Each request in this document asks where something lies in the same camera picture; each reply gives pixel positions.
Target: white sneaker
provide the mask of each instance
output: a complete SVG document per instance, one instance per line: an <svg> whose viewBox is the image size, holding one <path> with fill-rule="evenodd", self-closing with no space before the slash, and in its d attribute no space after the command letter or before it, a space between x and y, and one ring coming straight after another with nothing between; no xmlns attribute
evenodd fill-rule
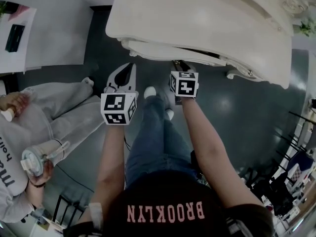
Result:
<svg viewBox="0 0 316 237"><path fill-rule="evenodd" d="M174 116L174 111L171 109L167 109L166 113L168 114L169 120L171 121Z"/></svg>
<svg viewBox="0 0 316 237"><path fill-rule="evenodd" d="M81 82L84 82L86 84L89 84L91 86L91 88L93 88L94 86L94 81L91 80L89 77L86 77L85 79L83 79Z"/></svg>
<svg viewBox="0 0 316 237"><path fill-rule="evenodd" d="M148 98L150 96L156 96L156 94L157 94L156 93L156 89L154 87L150 86L150 87L147 87L145 89L144 98L146 99L146 98Z"/></svg>

